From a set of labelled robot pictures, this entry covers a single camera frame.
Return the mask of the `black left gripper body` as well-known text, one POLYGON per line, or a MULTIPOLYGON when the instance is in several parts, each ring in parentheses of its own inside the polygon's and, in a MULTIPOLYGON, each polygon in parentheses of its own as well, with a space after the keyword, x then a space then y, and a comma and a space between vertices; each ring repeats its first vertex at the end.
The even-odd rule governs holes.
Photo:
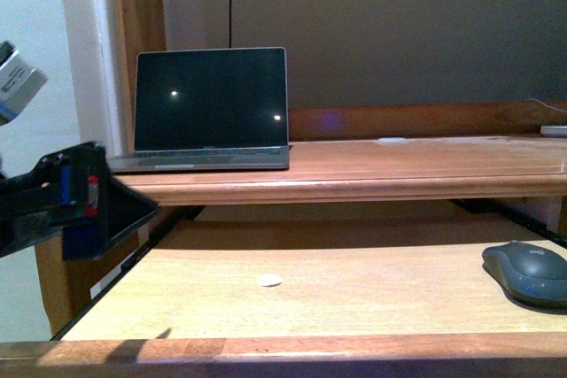
POLYGON ((1 181, 1 254, 59 236, 63 259, 101 258, 158 211, 113 176, 102 144, 81 143, 1 181))

